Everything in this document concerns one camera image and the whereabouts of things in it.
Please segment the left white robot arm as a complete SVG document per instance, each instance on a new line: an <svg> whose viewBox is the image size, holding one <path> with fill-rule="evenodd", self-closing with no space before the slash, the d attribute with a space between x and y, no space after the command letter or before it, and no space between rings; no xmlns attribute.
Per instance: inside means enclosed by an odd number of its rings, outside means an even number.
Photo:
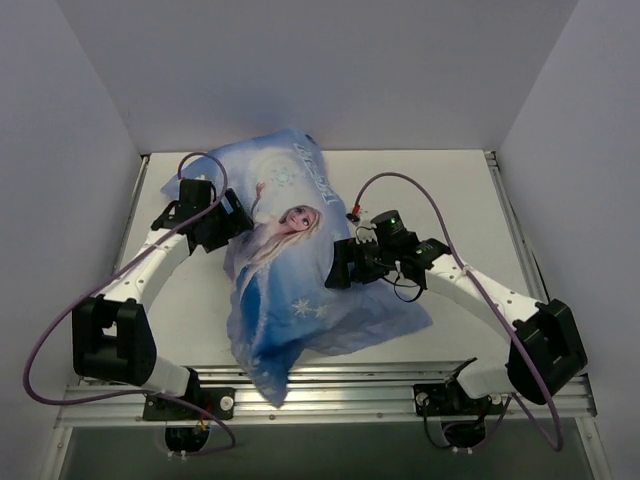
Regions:
<svg viewBox="0 0 640 480"><path fill-rule="evenodd" d="M228 245L254 223L236 193L186 179L179 195L154 220L136 257L106 287L72 311L72 357L77 374L165 394L179 419L202 405L194 370L162 358L147 311L173 272L197 249Z"/></svg>

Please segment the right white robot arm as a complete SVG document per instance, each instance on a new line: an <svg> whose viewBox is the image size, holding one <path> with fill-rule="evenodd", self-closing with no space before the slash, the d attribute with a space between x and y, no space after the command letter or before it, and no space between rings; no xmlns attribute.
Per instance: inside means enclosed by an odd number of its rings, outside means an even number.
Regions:
<svg viewBox="0 0 640 480"><path fill-rule="evenodd" d="M506 340L501 352L461 367L445 386L444 400L453 411L467 412L493 394L516 393L543 405L586 368L586 350L564 302L544 303L500 284L455 257L451 246L419 239L395 210L374 217L368 229L370 240L335 242L326 287L347 289L396 272L421 292L454 302Z"/></svg>

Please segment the blue and pink printed pillowcase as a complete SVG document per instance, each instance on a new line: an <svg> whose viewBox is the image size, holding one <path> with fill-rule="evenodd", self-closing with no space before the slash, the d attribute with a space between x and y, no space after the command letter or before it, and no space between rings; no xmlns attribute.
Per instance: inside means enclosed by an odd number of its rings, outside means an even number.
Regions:
<svg viewBox="0 0 640 480"><path fill-rule="evenodd" d="M254 222L226 248L227 334L232 355L272 406L283 405L304 351L351 354L431 325L421 305L401 301L383 281L326 288L334 244L351 232L322 151L306 132L220 147L181 174L227 185Z"/></svg>

